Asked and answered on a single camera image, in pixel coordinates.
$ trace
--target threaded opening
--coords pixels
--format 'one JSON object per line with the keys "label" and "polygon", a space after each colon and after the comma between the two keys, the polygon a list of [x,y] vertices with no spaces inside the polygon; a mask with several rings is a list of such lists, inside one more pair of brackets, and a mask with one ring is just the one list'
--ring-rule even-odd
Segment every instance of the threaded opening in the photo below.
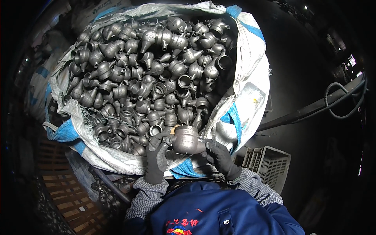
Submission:
{"label": "threaded opening", "polygon": [[198,130],[197,130],[197,128],[196,127],[193,127],[193,126],[177,126],[176,128],[175,128],[175,131],[177,131],[177,130],[191,130],[191,131],[195,131],[195,132],[199,132]]}

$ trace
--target metal castings pile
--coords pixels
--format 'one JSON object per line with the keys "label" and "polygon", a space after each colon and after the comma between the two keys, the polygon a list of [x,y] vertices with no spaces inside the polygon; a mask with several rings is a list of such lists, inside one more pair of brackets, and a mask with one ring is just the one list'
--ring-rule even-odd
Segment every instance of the metal castings pile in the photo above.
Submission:
{"label": "metal castings pile", "polygon": [[176,124],[200,131],[232,85],[229,28],[222,18],[167,16],[83,32],[64,100],[88,108],[101,145],[145,156],[150,138]]}

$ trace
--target white woven sack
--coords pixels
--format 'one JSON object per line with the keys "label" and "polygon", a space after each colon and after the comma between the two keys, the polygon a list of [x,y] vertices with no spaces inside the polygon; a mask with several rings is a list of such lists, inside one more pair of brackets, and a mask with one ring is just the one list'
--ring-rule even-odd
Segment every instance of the white woven sack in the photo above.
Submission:
{"label": "white woven sack", "polygon": [[[136,17],[137,20],[147,20],[167,15],[205,15],[207,13],[218,14],[218,17],[221,17],[220,15],[226,13],[226,8],[222,5],[215,6],[212,2],[200,2],[195,5],[149,3],[122,13],[114,13],[110,16],[102,17],[89,25],[87,29],[93,32],[101,27],[132,17]],[[248,31],[242,22],[257,29],[259,29],[259,26],[250,13],[241,12],[234,20],[239,32],[234,83],[215,107],[209,122],[202,132],[202,137],[212,138],[213,128],[217,126],[215,132],[216,140],[225,144],[228,149],[232,148],[237,141],[235,126],[229,123],[222,123],[220,118],[226,114],[235,102],[243,127],[241,141],[237,145],[237,149],[239,149],[252,137],[259,126],[265,110],[267,94],[269,93],[269,64],[264,54],[266,49],[265,42]],[[71,61],[70,53],[73,49],[74,45],[66,51],[65,56],[59,61],[56,69],[51,74],[50,85],[52,96],[58,103],[58,113],[71,116],[74,129],[86,144],[82,157],[93,166],[104,170],[143,175],[146,158],[99,146],[92,128],[86,126],[83,122],[78,102],[70,100],[66,106],[63,105],[61,93],[65,94],[67,87],[60,86],[60,84],[66,84],[62,80],[68,80],[68,75],[63,75],[61,71]],[[180,159],[168,159],[168,169],[178,166],[185,159],[186,157],[184,156]],[[201,161],[193,159],[192,162],[194,168],[206,164],[202,159]],[[171,173],[167,171],[165,176],[171,176]]]}

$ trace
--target gloved hand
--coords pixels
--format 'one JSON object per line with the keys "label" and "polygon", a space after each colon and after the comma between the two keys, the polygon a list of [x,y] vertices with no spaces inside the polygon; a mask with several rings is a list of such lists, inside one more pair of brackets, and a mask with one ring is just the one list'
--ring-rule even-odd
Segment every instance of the gloved hand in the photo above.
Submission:
{"label": "gloved hand", "polygon": [[227,180],[234,180],[240,176],[241,167],[235,165],[231,160],[231,155],[227,148],[213,141],[212,139],[203,139],[207,151],[202,156],[215,166],[217,170],[224,175]]}
{"label": "gloved hand", "polygon": [[149,184],[162,183],[163,174],[167,169],[165,152],[171,145],[172,134],[162,131],[152,137],[146,147],[147,166],[144,180]]}

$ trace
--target blue stripe on sack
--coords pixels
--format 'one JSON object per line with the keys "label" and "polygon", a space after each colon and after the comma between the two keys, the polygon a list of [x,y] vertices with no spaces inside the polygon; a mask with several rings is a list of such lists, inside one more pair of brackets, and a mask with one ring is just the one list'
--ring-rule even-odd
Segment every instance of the blue stripe on sack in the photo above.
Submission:
{"label": "blue stripe on sack", "polygon": [[[47,97],[52,92],[50,82],[47,83],[46,94],[44,96],[44,112],[45,112],[45,121],[50,122],[50,116],[48,114],[48,105]],[[55,131],[52,131],[51,128],[47,128],[47,138],[49,140],[55,140],[60,143],[67,142],[68,145],[73,145],[77,152],[82,155],[83,150],[86,148],[86,144],[80,139],[80,136],[77,134],[76,130],[73,127],[72,119],[68,119],[66,122],[61,124],[59,128]]]}
{"label": "blue stripe on sack", "polygon": [[238,114],[238,109],[236,108],[235,103],[230,107],[230,109],[223,115],[223,117],[220,118],[220,120],[224,123],[230,123],[235,125],[235,130],[236,130],[236,136],[238,139],[238,143],[236,146],[234,146],[231,150],[230,153],[232,154],[233,151],[237,148],[237,146],[240,144],[241,140],[241,121],[239,118]]}
{"label": "blue stripe on sack", "polygon": [[42,75],[42,77],[46,78],[49,74],[50,74],[50,71],[48,71],[45,67],[43,66],[39,66],[36,71],[35,71],[37,74],[40,74]]}
{"label": "blue stripe on sack", "polygon": [[36,105],[38,99],[34,97],[34,93],[30,91],[30,94],[29,94],[29,100],[30,100],[30,104],[32,106]]}
{"label": "blue stripe on sack", "polygon": [[[50,122],[50,116],[48,115],[48,105],[47,105],[47,97],[52,92],[50,82],[47,83],[46,87],[46,94],[44,95],[44,113],[45,113],[45,121]],[[53,135],[53,131],[51,128],[47,127],[47,139],[50,139]]]}
{"label": "blue stripe on sack", "polygon": [[194,171],[191,158],[187,158],[183,161],[179,166],[170,169],[171,174],[175,177],[175,179],[179,179],[181,177],[205,177],[206,174],[199,174]]}
{"label": "blue stripe on sack", "polygon": [[[241,13],[241,10],[242,9],[240,7],[238,7],[237,5],[232,5],[232,6],[229,6],[229,7],[226,8],[226,13],[228,13],[229,15],[231,15],[233,18],[236,19],[239,16],[239,14]],[[251,33],[253,33],[257,37],[261,38],[265,42],[265,38],[262,35],[262,32],[261,32],[260,29],[253,27],[251,25],[247,25],[242,21],[240,21],[240,23],[241,23],[241,25],[243,25],[244,28],[248,29],[248,31],[250,31]]]}
{"label": "blue stripe on sack", "polygon": [[241,13],[241,8],[237,5],[232,5],[226,8],[226,13],[231,15],[233,18],[238,18],[239,14]]}

